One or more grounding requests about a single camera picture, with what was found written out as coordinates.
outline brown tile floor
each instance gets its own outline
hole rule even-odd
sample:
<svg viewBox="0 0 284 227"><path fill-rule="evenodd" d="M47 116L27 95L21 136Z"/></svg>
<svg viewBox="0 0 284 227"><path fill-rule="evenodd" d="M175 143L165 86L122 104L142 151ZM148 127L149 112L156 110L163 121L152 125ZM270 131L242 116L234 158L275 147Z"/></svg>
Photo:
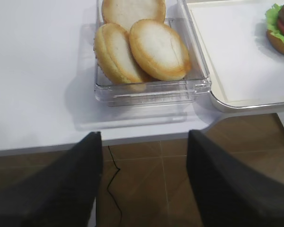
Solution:
<svg viewBox="0 0 284 227"><path fill-rule="evenodd" d="M284 183L284 131L274 115L226 119L207 136L252 168ZM111 146L121 171L110 191L123 212L123 227L201 227L186 174L186 140ZM0 189L39 171L62 152L0 158ZM115 173L103 148L104 172L97 200L97 226L118 226L120 214L107 192Z"/></svg>

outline black cable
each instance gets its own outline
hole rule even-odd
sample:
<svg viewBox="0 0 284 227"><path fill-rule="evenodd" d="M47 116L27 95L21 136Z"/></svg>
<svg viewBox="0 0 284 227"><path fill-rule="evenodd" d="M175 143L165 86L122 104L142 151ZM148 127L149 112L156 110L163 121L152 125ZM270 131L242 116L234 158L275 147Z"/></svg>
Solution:
<svg viewBox="0 0 284 227"><path fill-rule="evenodd" d="M114 180L115 176L118 174L118 172L119 172L121 169L120 169L120 168L116 165L116 163L115 163L115 159L114 159L114 157L113 157L113 154L112 154L112 152L111 152L111 150L110 150L110 147L109 147L109 146L108 146L108 150L109 150L110 156L111 156L111 157L112 157L112 159L113 159L113 162L114 162L114 165L115 165L115 167L116 167L117 171L115 172L114 176L113 176L113 177L112 177L112 179L110 180L110 182L109 182L109 184L108 184L108 186L107 186L106 190L108 191L108 193L110 194L110 196L113 198L113 201L115 202L115 205L117 206L118 210L120 211L120 221L119 221L119 225L118 225L118 226L121 226L121 221L122 221L122 210L121 210L121 208L119 207L119 205L118 205L117 201L115 200L115 197L113 196L113 194L112 194L112 193L110 192L110 190L109 190L109 186L110 186L110 184L113 182L113 180Z"/></svg>

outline clear plastic container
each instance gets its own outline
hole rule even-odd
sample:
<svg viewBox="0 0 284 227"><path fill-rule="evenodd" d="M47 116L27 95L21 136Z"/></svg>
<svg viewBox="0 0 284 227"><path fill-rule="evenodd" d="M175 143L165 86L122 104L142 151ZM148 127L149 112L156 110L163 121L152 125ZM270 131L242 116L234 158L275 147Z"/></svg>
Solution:
<svg viewBox="0 0 284 227"><path fill-rule="evenodd" d="M97 0L96 29L103 24L101 6L102 0ZM165 19L165 24L181 36L189 51L192 70L182 80L177 81L114 85L97 65L95 96L98 101L105 102L108 106L191 102L197 95L210 91L209 71L185 0L178 0L174 14L173 18Z"/></svg>

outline toasted bun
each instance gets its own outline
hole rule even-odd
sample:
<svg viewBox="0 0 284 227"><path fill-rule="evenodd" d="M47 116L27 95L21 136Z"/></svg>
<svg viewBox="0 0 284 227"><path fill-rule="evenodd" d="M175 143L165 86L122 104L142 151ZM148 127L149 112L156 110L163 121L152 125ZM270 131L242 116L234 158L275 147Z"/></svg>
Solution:
<svg viewBox="0 0 284 227"><path fill-rule="evenodd" d="M266 35L271 43L271 45L280 53L284 54L284 43L281 39L278 39L277 37L273 36L271 34L272 31L267 30Z"/></svg>
<svg viewBox="0 0 284 227"><path fill-rule="evenodd" d="M94 50L100 68L115 84L151 81L135 62L128 33L117 24L105 24L95 36Z"/></svg>
<svg viewBox="0 0 284 227"><path fill-rule="evenodd" d="M102 16L107 23L121 25L128 32L141 19L165 19L164 0L103 0Z"/></svg>
<svg viewBox="0 0 284 227"><path fill-rule="evenodd" d="M156 79L179 80L191 70L187 48L168 25L140 20L132 26L129 42L138 64Z"/></svg>

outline white tray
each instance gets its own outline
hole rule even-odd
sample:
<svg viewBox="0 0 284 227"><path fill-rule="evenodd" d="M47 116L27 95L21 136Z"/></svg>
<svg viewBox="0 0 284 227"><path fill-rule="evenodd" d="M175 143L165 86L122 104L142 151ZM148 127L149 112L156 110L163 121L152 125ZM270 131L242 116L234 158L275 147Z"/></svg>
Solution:
<svg viewBox="0 0 284 227"><path fill-rule="evenodd" d="M265 12L274 3L284 0L187 2L224 111L284 104L284 56L266 37Z"/></svg>

